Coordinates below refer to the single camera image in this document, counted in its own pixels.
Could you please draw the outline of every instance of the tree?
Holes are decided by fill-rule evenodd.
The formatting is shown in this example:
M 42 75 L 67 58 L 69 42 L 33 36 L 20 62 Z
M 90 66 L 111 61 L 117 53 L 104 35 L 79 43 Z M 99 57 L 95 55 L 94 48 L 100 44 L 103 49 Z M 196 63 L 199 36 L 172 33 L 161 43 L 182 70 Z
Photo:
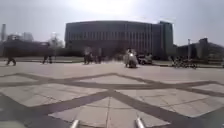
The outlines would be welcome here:
M 61 48 L 64 48 L 64 43 L 62 40 L 60 40 L 58 38 L 58 34 L 57 33 L 52 33 L 52 36 L 49 40 L 52 48 L 53 48 L 53 51 L 54 51 L 54 56 L 55 56 L 55 59 L 56 59 L 56 56 L 58 54 L 58 51 L 61 49 Z

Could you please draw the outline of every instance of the ground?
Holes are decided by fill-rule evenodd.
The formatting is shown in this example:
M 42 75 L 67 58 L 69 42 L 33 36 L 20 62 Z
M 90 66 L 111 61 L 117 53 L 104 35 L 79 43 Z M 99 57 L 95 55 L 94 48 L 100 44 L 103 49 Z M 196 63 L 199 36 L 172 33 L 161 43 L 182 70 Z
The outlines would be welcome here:
M 0 62 L 0 128 L 221 128 L 224 70 Z

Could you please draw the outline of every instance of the pole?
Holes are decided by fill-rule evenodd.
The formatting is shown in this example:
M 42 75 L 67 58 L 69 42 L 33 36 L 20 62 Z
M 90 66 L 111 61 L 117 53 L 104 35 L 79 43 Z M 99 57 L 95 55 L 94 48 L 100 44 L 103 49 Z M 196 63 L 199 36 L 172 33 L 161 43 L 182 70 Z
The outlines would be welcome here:
M 188 39 L 188 61 L 191 58 L 191 39 Z

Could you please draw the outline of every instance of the building facade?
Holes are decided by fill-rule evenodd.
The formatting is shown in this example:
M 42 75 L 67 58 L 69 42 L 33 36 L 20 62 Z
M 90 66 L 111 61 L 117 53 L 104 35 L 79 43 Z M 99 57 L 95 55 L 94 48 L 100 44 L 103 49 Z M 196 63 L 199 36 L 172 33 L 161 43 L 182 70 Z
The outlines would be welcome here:
M 67 23 L 66 48 L 83 51 L 85 47 L 101 48 L 104 54 L 123 52 L 151 53 L 163 58 L 173 46 L 172 24 L 149 24 L 130 21 L 90 21 Z

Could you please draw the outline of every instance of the group of people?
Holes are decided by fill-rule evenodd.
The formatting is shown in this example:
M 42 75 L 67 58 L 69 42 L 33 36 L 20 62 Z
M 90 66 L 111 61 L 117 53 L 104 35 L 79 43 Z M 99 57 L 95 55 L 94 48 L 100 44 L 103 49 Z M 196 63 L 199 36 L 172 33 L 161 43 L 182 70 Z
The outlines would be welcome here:
M 4 55 L 7 58 L 6 66 L 12 62 L 13 66 L 16 66 L 16 48 L 13 45 L 14 41 L 9 41 L 4 45 Z M 46 44 L 45 51 L 44 51 L 44 58 L 42 64 L 45 64 L 46 60 L 49 59 L 49 63 L 52 64 L 52 49 L 50 47 L 50 43 Z
M 86 48 L 84 50 L 84 64 L 90 64 L 91 62 L 100 64 L 101 61 L 102 61 L 101 49 L 98 49 L 98 51 L 95 52 L 92 52 L 90 48 Z

